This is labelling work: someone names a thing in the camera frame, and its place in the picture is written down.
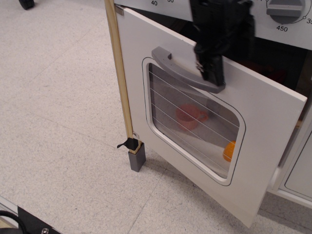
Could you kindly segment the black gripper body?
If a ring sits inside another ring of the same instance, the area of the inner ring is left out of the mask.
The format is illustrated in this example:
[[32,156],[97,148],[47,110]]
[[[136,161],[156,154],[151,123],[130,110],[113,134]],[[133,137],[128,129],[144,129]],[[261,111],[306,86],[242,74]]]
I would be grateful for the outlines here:
[[197,43],[194,47],[196,65],[204,80],[221,86],[224,84],[223,60],[220,52],[212,46]]

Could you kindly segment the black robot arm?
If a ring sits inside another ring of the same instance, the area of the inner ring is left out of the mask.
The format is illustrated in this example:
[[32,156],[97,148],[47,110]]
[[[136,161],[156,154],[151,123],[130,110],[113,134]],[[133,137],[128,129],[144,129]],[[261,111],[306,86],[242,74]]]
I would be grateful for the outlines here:
[[204,80],[224,83],[223,56],[248,58],[253,50],[255,21],[251,0],[192,0],[194,27],[198,37],[194,52]]

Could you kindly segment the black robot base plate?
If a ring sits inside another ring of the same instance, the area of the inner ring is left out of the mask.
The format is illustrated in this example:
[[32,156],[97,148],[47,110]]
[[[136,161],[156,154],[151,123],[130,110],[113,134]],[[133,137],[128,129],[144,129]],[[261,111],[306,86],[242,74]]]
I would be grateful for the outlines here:
[[18,207],[18,217],[26,227],[28,234],[60,234],[58,230],[41,219]]

